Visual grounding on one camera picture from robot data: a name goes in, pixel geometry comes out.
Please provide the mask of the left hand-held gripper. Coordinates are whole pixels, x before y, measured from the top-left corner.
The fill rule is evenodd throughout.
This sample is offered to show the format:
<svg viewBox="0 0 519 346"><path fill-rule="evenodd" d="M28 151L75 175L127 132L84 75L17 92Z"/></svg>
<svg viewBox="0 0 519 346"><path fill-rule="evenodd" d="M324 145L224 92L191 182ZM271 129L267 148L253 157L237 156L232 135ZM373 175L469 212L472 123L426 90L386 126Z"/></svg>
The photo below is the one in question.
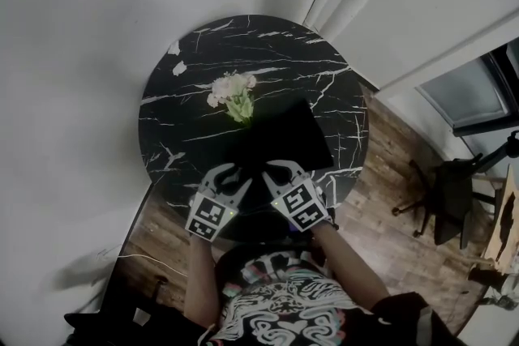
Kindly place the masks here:
<svg viewBox="0 0 519 346"><path fill-rule="evenodd" d="M237 216L240 203L251 187L253 178L234 175L233 193L220 189L219 177L235 168L234 163L220 164L207 171L196 193L189 201L185 230L205 241L213 242L220 231Z"/></svg>

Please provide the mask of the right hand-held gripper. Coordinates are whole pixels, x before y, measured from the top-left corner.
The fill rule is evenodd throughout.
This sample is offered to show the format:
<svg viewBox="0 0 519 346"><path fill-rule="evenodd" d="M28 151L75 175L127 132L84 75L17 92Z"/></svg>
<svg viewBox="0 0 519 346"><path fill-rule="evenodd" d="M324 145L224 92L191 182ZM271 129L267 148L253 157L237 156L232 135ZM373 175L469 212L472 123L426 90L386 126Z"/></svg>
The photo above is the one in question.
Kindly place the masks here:
<svg viewBox="0 0 519 346"><path fill-rule="evenodd" d="M298 231L305 232L328 218L321 194L297 162L268 161L261 175L272 196L272 208Z"/></svg>

